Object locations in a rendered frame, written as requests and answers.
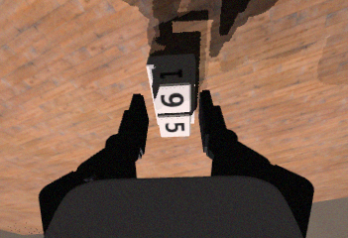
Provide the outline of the white number cube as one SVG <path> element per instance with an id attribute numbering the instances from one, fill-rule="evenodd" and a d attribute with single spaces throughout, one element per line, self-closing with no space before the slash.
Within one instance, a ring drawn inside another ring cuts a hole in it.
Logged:
<path id="1" fill-rule="evenodd" d="M 190 111 L 178 113 L 158 113 L 162 137 L 190 136 Z"/>
<path id="2" fill-rule="evenodd" d="M 155 68 L 152 89 L 157 113 L 190 111 L 191 83 L 188 66 Z"/>

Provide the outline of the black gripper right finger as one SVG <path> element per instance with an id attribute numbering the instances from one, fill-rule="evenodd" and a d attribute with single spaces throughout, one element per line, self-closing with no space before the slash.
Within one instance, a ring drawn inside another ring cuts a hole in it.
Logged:
<path id="1" fill-rule="evenodd" d="M 220 106 L 213 106 L 209 90 L 199 92 L 198 121 L 203 153 L 212 160 L 211 176 L 246 176 L 275 185 L 288 203 L 303 238 L 306 238 L 314 194 L 312 183 L 272 165 L 266 157 L 239 142 L 236 133 L 226 128 Z"/>

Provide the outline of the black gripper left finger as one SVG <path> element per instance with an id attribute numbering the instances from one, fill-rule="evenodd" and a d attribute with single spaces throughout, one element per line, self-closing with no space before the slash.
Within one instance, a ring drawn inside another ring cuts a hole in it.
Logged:
<path id="1" fill-rule="evenodd" d="M 124 111 L 118 134 L 106 140 L 105 148 L 80 164 L 75 172 L 56 179 L 40 191 L 44 235 L 61 200 L 74 187 L 100 179 L 137 178 L 135 162 L 145 154 L 148 127 L 149 116 L 144 96 L 133 94 L 129 111 Z"/>

